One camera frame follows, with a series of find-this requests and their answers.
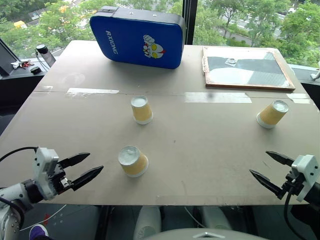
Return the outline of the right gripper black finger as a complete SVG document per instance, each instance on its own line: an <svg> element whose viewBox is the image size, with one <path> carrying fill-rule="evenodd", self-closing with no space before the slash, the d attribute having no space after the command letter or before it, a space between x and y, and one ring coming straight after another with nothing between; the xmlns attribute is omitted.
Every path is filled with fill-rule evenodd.
<svg viewBox="0 0 320 240"><path fill-rule="evenodd" d="M265 153L268 154L272 159L274 159L278 163L282 165L287 165L289 167L291 167L295 161L294 159L275 151L267 150Z"/></svg>
<svg viewBox="0 0 320 240"><path fill-rule="evenodd" d="M265 188L270 190L272 193L274 193L278 199L281 200L283 198L283 196L285 195L285 192L283 191L282 188L276 186L275 184L270 182L270 180L266 176L264 176L263 174L255 170L250 169L249 172L262 186L264 186Z"/></svg>

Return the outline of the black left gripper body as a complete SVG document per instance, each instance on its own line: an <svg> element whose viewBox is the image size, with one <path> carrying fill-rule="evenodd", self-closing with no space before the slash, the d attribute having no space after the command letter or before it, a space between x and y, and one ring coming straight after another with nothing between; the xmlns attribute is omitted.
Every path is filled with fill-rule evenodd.
<svg viewBox="0 0 320 240"><path fill-rule="evenodd" d="M53 173L50 175L50 182L56 195L60 195L69 189L75 190L73 182L67 179L66 172L64 171L69 166L68 163L60 161L56 164Z"/></svg>

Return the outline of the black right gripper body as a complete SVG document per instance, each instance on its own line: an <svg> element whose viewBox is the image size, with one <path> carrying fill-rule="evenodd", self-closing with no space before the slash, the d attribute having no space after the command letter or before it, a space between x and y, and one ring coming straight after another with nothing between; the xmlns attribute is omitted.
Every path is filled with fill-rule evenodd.
<svg viewBox="0 0 320 240"><path fill-rule="evenodd" d="M285 179L286 181L282 185L280 196L283 198L284 195L289 192L291 192L292 195L298 196L304 187L305 176L301 172L291 169Z"/></svg>

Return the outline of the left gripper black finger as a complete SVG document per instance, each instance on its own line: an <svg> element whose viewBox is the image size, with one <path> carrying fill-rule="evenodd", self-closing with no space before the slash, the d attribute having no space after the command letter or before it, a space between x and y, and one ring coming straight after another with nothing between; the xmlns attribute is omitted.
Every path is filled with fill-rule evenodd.
<svg viewBox="0 0 320 240"><path fill-rule="evenodd" d="M82 162L85 158L87 158L90 155L89 152L81 152L77 153L76 155L73 155L71 157L65 158L58 162L58 164L63 168L68 168L74 165L77 165L78 163Z"/></svg>
<svg viewBox="0 0 320 240"><path fill-rule="evenodd" d="M73 191L76 191L79 188L83 187L84 185L92 181L95 177L97 177L103 168L104 166L101 165L88 170L71 183L71 189Z"/></svg>

